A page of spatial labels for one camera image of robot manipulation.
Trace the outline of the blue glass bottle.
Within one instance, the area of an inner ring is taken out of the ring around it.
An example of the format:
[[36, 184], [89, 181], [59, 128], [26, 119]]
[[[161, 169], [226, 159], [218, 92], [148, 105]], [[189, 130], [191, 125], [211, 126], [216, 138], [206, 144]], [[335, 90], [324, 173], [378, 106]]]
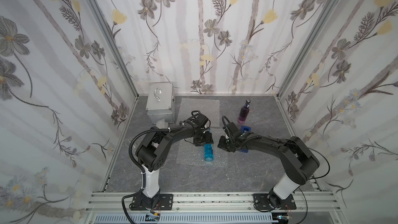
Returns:
[[214, 155], [213, 155], [213, 139], [212, 139], [212, 133], [211, 130], [208, 129], [203, 136], [205, 143], [204, 143], [204, 160], [206, 162], [211, 162], [214, 160]]

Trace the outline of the blue tape dispenser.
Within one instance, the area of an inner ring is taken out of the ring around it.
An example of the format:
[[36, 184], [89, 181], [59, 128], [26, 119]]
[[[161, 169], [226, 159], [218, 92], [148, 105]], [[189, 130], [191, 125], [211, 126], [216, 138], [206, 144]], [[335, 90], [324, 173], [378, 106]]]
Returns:
[[241, 133], [242, 135], [238, 138], [239, 142], [239, 149], [240, 152], [248, 152], [247, 148], [244, 148], [243, 142], [247, 140], [247, 137], [251, 134], [251, 127], [241, 126]]

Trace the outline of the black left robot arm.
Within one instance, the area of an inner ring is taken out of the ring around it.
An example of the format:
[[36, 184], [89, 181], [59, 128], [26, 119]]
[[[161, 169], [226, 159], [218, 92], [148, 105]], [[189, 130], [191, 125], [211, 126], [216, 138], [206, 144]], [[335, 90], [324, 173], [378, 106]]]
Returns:
[[193, 145], [212, 144], [211, 121], [200, 111], [192, 111], [191, 117], [168, 128], [152, 127], [134, 137], [129, 144], [129, 157], [141, 170], [141, 193], [149, 199], [160, 193], [159, 169], [165, 163], [172, 145], [185, 139], [193, 139]]

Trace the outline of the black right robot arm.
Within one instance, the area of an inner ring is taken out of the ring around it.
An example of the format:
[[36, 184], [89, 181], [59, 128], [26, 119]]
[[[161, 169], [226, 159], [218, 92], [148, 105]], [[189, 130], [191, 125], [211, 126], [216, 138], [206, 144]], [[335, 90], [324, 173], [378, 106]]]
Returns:
[[285, 173], [269, 192], [269, 199], [274, 207], [278, 207], [280, 202], [306, 184], [320, 166], [310, 148], [295, 136], [281, 140], [245, 132], [234, 139], [222, 136], [218, 148], [227, 152], [236, 152], [242, 148], [256, 150], [280, 159]]

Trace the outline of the bubble wrap sheet stack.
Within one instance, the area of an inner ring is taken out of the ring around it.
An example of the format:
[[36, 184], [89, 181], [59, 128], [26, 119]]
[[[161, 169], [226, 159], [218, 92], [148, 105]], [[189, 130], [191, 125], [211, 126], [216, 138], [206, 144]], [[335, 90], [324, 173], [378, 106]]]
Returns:
[[192, 111], [200, 111], [211, 122], [211, 127], [220, 127], [220, 101], [206, 99], [182, 98], [177, 115], [177, 121], [191, 117]]

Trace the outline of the purple glass bottle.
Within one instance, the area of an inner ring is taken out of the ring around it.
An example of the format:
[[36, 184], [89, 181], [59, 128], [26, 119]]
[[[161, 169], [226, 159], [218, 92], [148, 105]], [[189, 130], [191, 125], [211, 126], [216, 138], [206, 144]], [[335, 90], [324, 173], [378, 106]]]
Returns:
[[243, 107], [240, 109], [239, 116], [238, 116], [238, 122], [240, 124], [244, 124], [246, 122], [247, 116], [250, 112], [250, 104], [251, 100], [246, 100]]

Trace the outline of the silver metal first-aid case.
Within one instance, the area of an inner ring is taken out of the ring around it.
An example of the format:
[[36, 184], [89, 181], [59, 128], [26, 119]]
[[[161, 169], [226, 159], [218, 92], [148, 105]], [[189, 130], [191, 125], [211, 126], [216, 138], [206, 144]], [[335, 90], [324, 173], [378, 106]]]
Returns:
[[151, 83], [146, 112], [153, 124], [160, 120], [175, 122], [175, 93], [172, 83]]

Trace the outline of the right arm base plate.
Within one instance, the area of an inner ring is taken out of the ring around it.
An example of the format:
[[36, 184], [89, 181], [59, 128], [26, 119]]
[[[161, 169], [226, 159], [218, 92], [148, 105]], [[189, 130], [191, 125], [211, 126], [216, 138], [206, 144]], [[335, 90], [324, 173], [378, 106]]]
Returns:
[[254, 208], [259, 211], [273, 211], [273, 210], [296, 210], [295, 200], [293, 195], [281, 200], [278, 196], [271, 194], [253, 194]]

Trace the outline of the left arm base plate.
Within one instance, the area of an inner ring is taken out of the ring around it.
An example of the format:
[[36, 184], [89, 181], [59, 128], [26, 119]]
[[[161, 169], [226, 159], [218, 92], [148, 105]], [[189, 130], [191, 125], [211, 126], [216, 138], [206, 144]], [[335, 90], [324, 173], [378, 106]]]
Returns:
[[161, 211], [171, 211], [173, 207], [173, 198], [173, 194], [157, 193], [153, 198], [149, 198], [140, 193], [139, 195], [133, 197], [129, 208], [132, 211], [144, 211], [153, 209]]

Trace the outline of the aluminium frame rail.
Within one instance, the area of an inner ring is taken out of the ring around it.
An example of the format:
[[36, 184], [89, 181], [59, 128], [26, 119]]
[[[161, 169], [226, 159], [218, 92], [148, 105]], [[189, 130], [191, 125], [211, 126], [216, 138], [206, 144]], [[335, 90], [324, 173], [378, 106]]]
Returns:
[[[93, 193], [86, 207], [87, 212], [122, 212], [122, 197], [126, 193]], [[252, 192], [202, 192], [173, 193], [173, 198], [164, 197], [155, 209], [165, 213], [215, 213], [215, 212], [253, 212], [270, 210], [265, 193]], [[289, 213], [300, 212], [341, 212], [333, 193], [329, 191], [311, 191], [301, 193], [297, 190], [292, 198], [274, 212], [288, 210]]]

